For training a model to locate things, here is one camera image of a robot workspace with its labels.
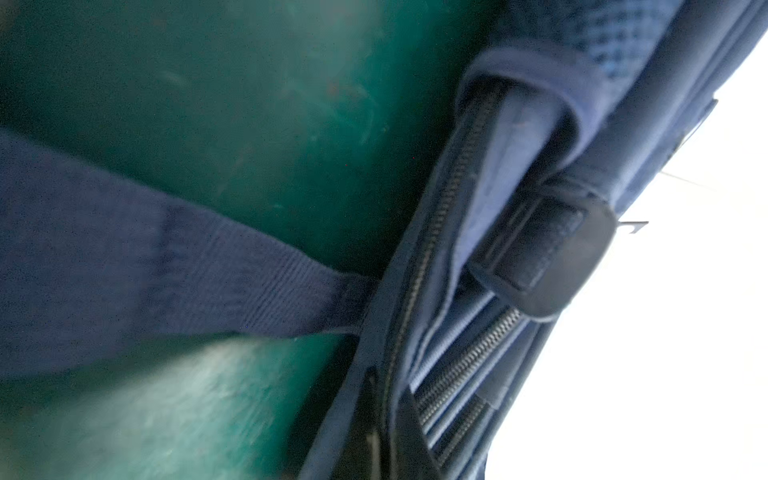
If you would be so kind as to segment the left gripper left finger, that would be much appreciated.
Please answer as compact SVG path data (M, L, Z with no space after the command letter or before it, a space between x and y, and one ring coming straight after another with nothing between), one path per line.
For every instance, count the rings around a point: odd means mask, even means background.
M379 480L382 446L376 417L376 372L369 368L356 402L344 447L335 466L335 478Z

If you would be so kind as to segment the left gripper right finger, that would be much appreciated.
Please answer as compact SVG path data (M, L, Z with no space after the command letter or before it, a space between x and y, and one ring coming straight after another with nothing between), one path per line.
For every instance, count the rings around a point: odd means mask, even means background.
M398 480L438 480L440 468L430 450L419 422L413 393L406 390L396 410L392 434L392 478Z

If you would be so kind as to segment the navy blue student backpack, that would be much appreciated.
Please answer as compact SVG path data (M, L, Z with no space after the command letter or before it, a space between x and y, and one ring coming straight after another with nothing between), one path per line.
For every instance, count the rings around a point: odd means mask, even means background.
M298 472L336 479L374 368L382 479L410 390L441 479L490 443L620 216L767 29L763 1L513 1L381 279L1 133L1 377L69 372L157 337L353 336Z

